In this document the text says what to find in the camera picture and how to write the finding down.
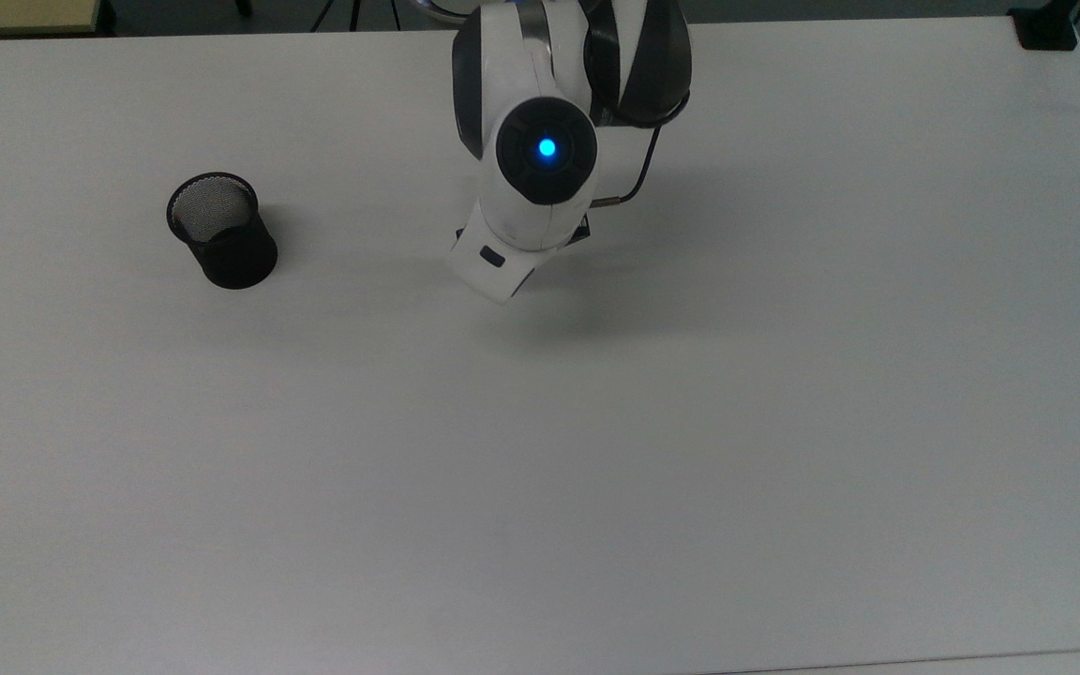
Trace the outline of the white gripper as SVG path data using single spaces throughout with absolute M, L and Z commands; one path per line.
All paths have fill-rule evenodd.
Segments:
M 556 247 L 526 251 L 510 247 L 492 233 L 488 218 L 476 203 L 465 226 L 456 234 L 446 255 L 450 272 L 472 291 L 496 303 L 513 299 L 540 266 L 548 264 L 562 249 L 581 242 L 591 234 L 588 217 L 583 217 L 570 237 Z

